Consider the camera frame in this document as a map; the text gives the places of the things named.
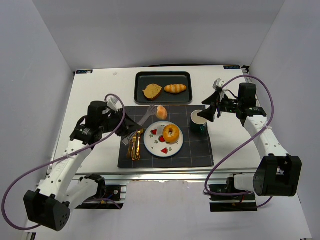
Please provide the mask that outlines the small round bun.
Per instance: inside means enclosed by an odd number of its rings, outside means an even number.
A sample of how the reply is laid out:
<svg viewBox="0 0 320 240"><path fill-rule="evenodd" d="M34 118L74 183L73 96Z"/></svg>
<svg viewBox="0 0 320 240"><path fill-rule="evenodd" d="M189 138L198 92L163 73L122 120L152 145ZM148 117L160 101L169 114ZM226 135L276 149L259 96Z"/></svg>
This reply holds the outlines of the small round bun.
<svg viewBox="0 0 320 240"><path fill-rule="evenodd" d="M168 112L164 106L158 106L157 107L157 112L156 112L156 117L159 120L166 120L168 117Z"/></svg>

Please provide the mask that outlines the orange glazed donut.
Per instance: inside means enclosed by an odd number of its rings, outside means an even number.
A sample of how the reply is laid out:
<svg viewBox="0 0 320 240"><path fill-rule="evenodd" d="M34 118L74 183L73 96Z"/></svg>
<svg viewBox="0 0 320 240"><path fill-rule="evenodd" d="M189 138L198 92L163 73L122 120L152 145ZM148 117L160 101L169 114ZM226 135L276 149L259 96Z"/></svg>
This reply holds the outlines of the orange glazed donut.
<svg viewBox="0 0 320 240"><path fill-rule="evenodd" d="M175 143L180 137L180 129L175 124L168 124L162 132L163 138L168 143Z"/></svg>

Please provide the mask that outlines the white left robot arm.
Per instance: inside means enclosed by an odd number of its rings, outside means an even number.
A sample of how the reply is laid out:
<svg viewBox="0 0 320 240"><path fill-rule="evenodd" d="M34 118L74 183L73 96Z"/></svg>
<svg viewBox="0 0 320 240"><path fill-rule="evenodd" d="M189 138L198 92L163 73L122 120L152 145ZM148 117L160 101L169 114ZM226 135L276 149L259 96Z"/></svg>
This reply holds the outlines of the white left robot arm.
<svg viewBox="0 0 320 240"><path fill-rule="evenodd" d="M116 107L113 98L108 102L93 101L76 124L63 159L55 163L47 178L35 191L27 191L23 202L28 219L54 231L61 231L71 212L89 198L102 198L106 193L105 179L89 174L80 183L68 189L84 160L91 154L103 134L115 133L128 137L142 128L146 120L155 115L157 107L151 105L139 123L134 122L124 108Z"/></svg>

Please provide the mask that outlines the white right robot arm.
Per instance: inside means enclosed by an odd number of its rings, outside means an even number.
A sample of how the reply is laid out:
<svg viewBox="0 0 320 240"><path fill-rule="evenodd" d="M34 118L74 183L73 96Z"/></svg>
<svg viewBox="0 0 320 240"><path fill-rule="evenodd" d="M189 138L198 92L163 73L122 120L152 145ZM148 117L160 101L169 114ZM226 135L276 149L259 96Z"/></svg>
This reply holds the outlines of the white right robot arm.
<svg viewBox="0 0 320 240"><path fill-rule="evenodd" d="M258 196L293 197L297 192L302 161L283 148L267 125L266 112L257 106L256 85L241 83L238 95L230 99L225 95L223 84L221 79L214 82L215 92L202 102L209 108L198 116L213 122L222 112L235 114L245 130L254 137L253 142L261 158L255 173L238 173L228 178L223 194L256 193Z"/></svg>

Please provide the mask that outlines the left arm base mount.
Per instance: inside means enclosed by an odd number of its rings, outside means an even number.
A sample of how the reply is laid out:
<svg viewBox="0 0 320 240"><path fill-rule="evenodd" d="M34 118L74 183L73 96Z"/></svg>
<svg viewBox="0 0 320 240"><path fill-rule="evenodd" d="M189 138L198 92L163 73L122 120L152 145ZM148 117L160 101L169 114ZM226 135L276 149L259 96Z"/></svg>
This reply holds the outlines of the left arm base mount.
<svg viewBox="0 0 320 240"><path fill-rule="evenodd" d="M98 174L88 174L81 177L78 181L80 190L83 191L87 185L89 195L84 201L76 207L76 209L86 210L121 210L123 207L123 201L125 199L122 196L124 191L124 185L119 184L106 184L106 180L103 176Z"/></svg>

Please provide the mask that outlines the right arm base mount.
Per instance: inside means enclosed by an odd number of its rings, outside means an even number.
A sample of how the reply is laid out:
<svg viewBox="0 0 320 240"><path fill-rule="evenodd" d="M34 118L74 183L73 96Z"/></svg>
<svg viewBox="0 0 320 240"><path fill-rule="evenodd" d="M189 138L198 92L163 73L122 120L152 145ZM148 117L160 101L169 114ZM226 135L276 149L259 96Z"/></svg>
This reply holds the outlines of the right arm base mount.
<svg viewBox="0 0 320 240"><path fill-rule="evenodd" d="M212 213L255 212L258 210L254 193L231 195L244 192L235 188L233 177L228 177L225 183L209 184L208 188L211 192L228 194L209 194L209 206Z"/></svg>

